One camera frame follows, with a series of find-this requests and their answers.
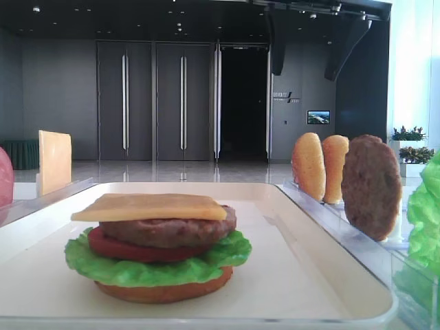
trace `plastic tray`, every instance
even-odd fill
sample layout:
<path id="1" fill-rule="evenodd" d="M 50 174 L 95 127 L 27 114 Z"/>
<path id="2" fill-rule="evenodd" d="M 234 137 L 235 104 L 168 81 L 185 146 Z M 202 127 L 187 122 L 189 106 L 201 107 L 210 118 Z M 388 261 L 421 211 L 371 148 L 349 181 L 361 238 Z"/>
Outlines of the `plastic tray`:
<path id="1" fill-rule="evenodd" d="M 101 293 L 64 246 L 71 213 L 104 193 L 210 195 L 237 211 L 248 262 L 218 292 L 171 305 Z M 267 184 L 99 184 L 0 228 L 0 327 L 14 329 L 385 329 L 394 293 L 281 189 Z"/>
<path id="2" fill-rule="evenodd" d="M 278 186 L 357 260 L 393 288 L 399 309 L 389 330 L 440 329 L 439 277 L 408 258 L 403 244 L 374 242 L 352 227 L 340 209 L 312 199 L 291 179 Z"/>

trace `white tray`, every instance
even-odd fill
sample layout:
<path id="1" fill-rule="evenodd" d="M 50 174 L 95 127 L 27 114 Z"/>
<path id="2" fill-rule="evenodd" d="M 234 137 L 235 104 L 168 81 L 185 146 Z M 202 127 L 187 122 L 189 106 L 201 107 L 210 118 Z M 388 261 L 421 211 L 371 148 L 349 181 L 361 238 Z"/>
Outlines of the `white tray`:
<path id="1" fill-rule="evenodd" d="M 219 291 L 171 305 L 101 293 L 68 269 L 64 246 L 90 223 L 72 223 L 104 193 L 210 195 L 236 209 L 253 251 Z M 385 329 L 393 293 L 279 188 L 267 184 L 100 184 L 0 228 L 0 328 Z"/>

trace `green lettuce piece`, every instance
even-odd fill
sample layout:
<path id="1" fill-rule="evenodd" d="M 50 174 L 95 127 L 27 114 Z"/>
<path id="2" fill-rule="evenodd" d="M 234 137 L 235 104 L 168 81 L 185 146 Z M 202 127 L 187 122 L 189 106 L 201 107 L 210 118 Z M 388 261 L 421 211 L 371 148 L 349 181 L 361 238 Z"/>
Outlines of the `green lettuce piece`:
<path id="1" fill-rule="evenodd" d="M 419 270 L 405 265 L 396 273 L 394 284 L 430 313 L 432 279 L 422 274 L 428 270 L 440 276 L 440 153 L 428 162 L 421 177 L 423 183 L 408 200 L 408 221 L 414 225 L 408 255 Z M 440 319 L 440 305 L 437 315 Z"/>
<path id="2" fill-rule="evenodd" d="M 408 200 L 409 256 L 440 276 L 440 153 L 421 173 L 423 183 Z"/>
<path id="3" fill-rule="evenodd" d="M 178 263 L 139 263 L 98 256 L 89 248 L 86 229 L 65 247 L 71 270 L 105 285 L 119 287 L 160 287 L 186 283 L 205 283 L 220 277 L 220 267 L 240 266 L 246 262 L 252 246 L 239 231 L 231 232 L 213 247 Z"/>

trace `ceiling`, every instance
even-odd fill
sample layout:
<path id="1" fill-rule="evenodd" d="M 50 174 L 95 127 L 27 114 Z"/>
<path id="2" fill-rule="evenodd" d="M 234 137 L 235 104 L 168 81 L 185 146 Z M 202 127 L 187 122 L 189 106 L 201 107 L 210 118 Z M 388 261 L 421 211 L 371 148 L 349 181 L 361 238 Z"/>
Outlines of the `ceiling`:
<path id="1" fill-rule="evenodd" d="M 33 12 L 34 6 L 41 11 Z M 0 0 L 0 26 L 31 38 L 267 43 L 263 13 L 264 6 L 229 1 Z M 289 38 L 297 41 L 326 43 L 324 36 L 339 19 L 289 14 Z"/>

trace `cheese slice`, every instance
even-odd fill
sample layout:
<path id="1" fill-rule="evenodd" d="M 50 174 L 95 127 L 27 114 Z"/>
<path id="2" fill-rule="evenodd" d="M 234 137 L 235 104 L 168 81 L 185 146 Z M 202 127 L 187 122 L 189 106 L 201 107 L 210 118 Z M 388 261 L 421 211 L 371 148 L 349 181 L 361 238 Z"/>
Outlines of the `cheese slice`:
<path id="1" fill-rule="evenodd" d="M 207 196 L 181 194 L 105 194 L 73 221 L 130 221 L 149 219 L 203 219 L 221 221 L 226 211 Z"/>

